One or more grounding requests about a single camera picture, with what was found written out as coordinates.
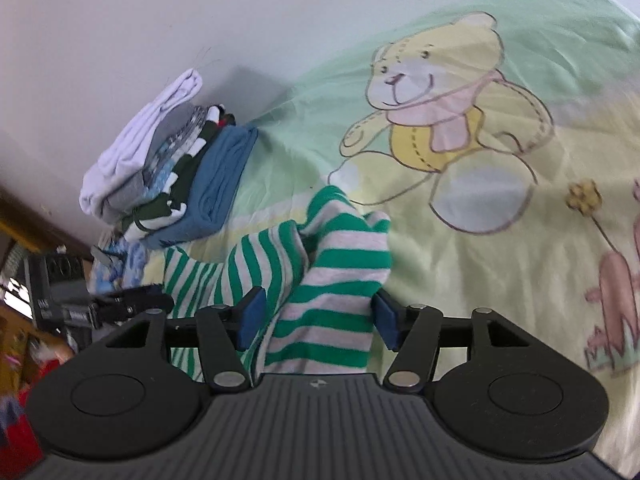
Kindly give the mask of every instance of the cartoon print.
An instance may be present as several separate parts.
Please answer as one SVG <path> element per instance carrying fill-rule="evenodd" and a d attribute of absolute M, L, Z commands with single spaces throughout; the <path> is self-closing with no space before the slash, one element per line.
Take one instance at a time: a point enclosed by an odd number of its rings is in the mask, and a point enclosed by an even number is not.
<path fill-rule="evenodd" d="M 345 133 L 347 159 L 329 181 L 377 205 L 433 179 L 431 209 L 453 229 L 488 234 L 516 221 L 537 183 L 522 157 L 553 124 L 535 95 L 497 69 L 495 27 L 473 12 L 383 46 L 366 91 L 376 110 Z M 390 153 L 367 150 L 387 129 Z"/>
<path fill-rule="evenodd" d="M 636 181 L 634 197 L 640 202 L 640 185 Z M 569 186 L 566 197 L 569 208 L 591 218 L 610 247 L 601 259 L 598 286 L 588 290 L 584 297 L 590 303 L 602 306 L 604 328 L 594 326 L 587 339 L 584 355 L 589 370 L 610 366 L 614 372 L 626 370 L 640 361 L 640 324 L 636 310 L 635 290 L 640 290 L 640 275 L 632 275 L 625 257 L 616 249 L 594 216 L 602 206 L 602 197 L 593 180 Z M 640 258 L 640 215 L 634 223 L 636 251 Z"/>

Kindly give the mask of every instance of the red object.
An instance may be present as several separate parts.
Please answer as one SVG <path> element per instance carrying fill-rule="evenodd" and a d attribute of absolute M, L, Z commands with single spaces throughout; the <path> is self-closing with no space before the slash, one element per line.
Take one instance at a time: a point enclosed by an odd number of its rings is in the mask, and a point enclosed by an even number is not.
<path fill-rule="evenodd" d="M 58 366 L 60 366 L 58 361 L 46 363 L 40 369 L 33 384 Z M 17 399 L 22 408 L 27 403 L 31 386 L 21 390 L 18 394 Z M 0 444 L 4 444 L 3 447 L 0 447 L 0 478 L 4 480 L 14 480 L 20 477 L 43 457 L 42 450 L 24 414 L 20 416 L 16 424 L 6 428 L 4 438 L 0 436 Z"/>

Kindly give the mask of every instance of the silver screw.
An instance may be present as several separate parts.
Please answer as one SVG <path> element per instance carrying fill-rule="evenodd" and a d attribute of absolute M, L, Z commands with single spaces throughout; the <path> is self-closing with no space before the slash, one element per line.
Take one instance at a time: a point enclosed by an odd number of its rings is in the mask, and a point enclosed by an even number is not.
<path fill-rule="evenodd" d="M 414 372 L 403 370 L 389 375 L 389 382 L 398 388 L 411 388 L 420 382 L 420 376 Z"/>
<path fill-rule="evenodd" d="M 244 375 L 238 372 L 220 372 L 213 377 L 213 382 L 222 388 L 236 388 L 244 383 Z"/>

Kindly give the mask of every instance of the bear's arm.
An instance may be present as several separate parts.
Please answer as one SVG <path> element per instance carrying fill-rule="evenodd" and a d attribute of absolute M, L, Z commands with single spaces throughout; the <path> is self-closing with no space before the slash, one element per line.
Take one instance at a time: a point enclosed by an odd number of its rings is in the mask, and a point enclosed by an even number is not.
<path fill-rule="evenodd" d="M 342 156 L 353 156 L 364 150 L 378 134 L 389 126 L 383 111 L 377 110 L 351 125 L 340 141 Z"/>
<path fill-rule="evenodd" d="M 478 142 L 499 152 L 528 153 L 553 134 L 549 112 L 526 88 L 509 81 L 488 83 L 476 98 L 484 120 Z"/>

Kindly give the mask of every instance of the ribbed gray panel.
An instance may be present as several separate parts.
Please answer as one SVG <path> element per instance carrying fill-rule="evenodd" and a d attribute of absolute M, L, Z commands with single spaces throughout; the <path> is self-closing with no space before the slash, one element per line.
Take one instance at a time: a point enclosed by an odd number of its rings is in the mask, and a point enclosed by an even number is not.
<path fill-rule="evenodd" d="M 373 375 L 266 376 L 218 397 L 187 436 L 118 463 L 50 456 L 28 480 L 614 480 L 593 455 L 554 464 L 503 462 L 469 450 L 423 400 Z"/>

